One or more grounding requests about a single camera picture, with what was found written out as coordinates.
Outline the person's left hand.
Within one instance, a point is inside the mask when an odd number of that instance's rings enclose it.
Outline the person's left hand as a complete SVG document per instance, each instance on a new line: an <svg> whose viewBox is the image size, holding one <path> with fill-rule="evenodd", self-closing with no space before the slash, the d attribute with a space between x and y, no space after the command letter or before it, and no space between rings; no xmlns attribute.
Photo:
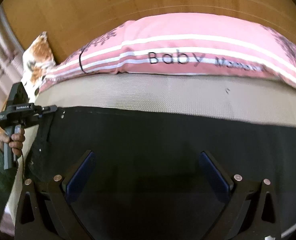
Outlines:
<svg viewBox="0 0 296 240"><path fill-rule="evenodd" d="M21 157L23 142L25 141L25 130L20 128L18 133L12 134L11 137L8 137L6 133L0 134L0 150L3 152L4 144L8 144L12 149L12 152L17 156Z"/></svg>

